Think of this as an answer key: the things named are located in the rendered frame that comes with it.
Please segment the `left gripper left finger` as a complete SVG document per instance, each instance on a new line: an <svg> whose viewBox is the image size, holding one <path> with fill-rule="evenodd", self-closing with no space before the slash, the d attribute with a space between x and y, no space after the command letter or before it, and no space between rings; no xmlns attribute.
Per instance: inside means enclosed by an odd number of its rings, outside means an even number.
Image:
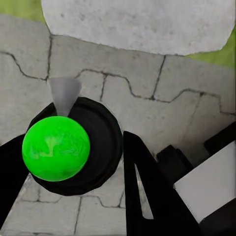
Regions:
<svg viewBox="0 0 236 236"><path fill-rule="evenodd" d="M24 136L0 146L0 230L30 172L23 160Z"/></svg>

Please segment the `insectifuge atomizer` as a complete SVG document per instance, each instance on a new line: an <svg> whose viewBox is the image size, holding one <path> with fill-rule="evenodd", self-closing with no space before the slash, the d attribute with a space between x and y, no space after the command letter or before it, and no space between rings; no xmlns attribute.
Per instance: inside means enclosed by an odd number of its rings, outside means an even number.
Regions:
<svg viewBox="0 0 236 236"><path fill-rule="evenodd" d="M83 195L101 187L123 155L123 133L101 103L78 97L84 84L49 77L53 102L29 124L22 154L34 180L63 196Z"/></svg>

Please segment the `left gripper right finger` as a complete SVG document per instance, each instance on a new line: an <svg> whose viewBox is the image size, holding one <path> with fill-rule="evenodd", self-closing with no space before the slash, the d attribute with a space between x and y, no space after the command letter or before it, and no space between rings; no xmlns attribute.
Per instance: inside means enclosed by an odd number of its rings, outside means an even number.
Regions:
<svg viewBox="0 0 236 236"><path fill-rule="evenodd" d="M123 132L127 236L206 236L142 139ZM135 164L154 219L143 217Z"/></svg>

